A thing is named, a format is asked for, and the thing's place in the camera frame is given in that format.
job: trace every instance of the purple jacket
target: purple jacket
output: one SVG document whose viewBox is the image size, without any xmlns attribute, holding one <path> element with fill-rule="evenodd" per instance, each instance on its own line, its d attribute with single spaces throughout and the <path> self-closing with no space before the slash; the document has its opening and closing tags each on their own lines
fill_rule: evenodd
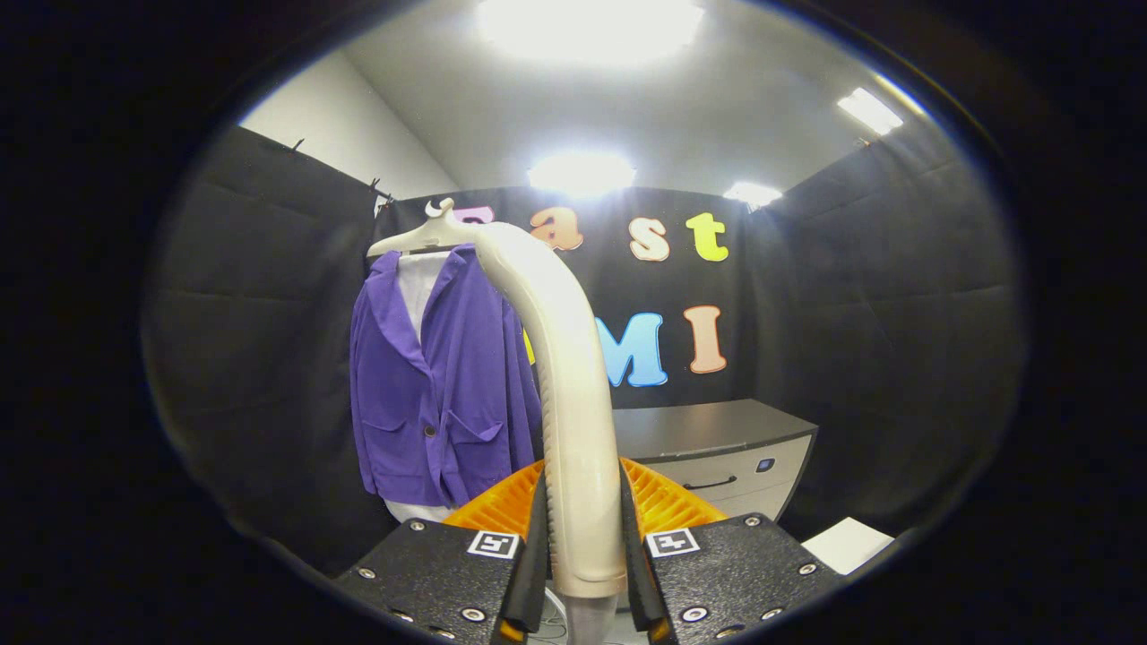
<svg viewBox="0 0 1147 645">
<path fill-rule="evenodd" d="M 522 322 L 473 244 L 450 254 L 419 345 L 391 251 L 351 320 L 351 418 L 362 485 L 393 502 L 461 506 L 533 463 L 541 403 Z"/>
</svg>

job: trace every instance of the white wall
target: white wall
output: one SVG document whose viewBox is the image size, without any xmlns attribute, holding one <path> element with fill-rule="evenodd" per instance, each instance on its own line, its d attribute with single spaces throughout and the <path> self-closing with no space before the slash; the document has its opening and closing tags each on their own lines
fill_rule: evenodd
<svg viewBox="0 0 1147 645">
<path fill-rule="evenodd" d="M 342 52 L 280 86 L 240 123 L 396 199 L 458 191 Z"/>
</svg>

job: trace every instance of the screw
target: screw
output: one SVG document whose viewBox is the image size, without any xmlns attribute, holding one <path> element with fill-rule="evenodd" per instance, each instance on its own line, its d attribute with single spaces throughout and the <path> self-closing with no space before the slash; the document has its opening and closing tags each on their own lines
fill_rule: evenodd
<svg viewBox="0 0 1147 645">
<path fill-rule="evenodd" d="M 681 620 L 685 622 L 697 622 L 699 620 L 709 615 L 709 609 L 704 607 L 693 607 L 690 609 L 685 609 L 681 614 Z"/>
</svg>

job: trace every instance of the cabinet drawer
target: cabinet drawer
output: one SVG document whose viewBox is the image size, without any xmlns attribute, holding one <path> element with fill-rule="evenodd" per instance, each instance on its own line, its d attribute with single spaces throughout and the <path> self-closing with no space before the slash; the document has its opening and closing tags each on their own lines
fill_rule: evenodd
<svg viewBox="0 0 1147 645">
<path fill-rule="evenodd" d="M 717 499 L 710 502 L 710 504 L 729 518 L 746 513 L 764 513 L 766 518 L 775 521 L 795 483 L 785 482 L 764 490 L 755 490 L 744 495 L 738 495 L 736 497 Z"/>
<path fill-rule="evenodd" d="M 703 499 L 721 499 L 796 480 L 811 441 L 812 435 L 804 435 L 740 452 L 713 457 L 702 454 L 648 466 L 681 485 L 705 487 L 693 489 Z M 765 459 L 772 459 L 772 466 L 758 473 L 757 466 Z"/>
</svg>

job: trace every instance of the ceiling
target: ceiling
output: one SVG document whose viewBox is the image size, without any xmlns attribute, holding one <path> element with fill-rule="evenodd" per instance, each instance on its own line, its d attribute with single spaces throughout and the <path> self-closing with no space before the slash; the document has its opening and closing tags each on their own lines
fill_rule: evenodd
<svg viewBox="0 0 1147 645">
<path fill-rule="evenodd" d="M 463 189 L 526 185 L 537 162 L 582 150 L 622 156 L 637 186 L 785 191 L 872 138 L 836 106 L 856 87 L 906 116 L 843 49 L 739 0 L 695 1 L 693 44 L 640 69 L 506 55 L 478 33 L 477 3 L 422 2 L 345 48 Z"/>
</svg>

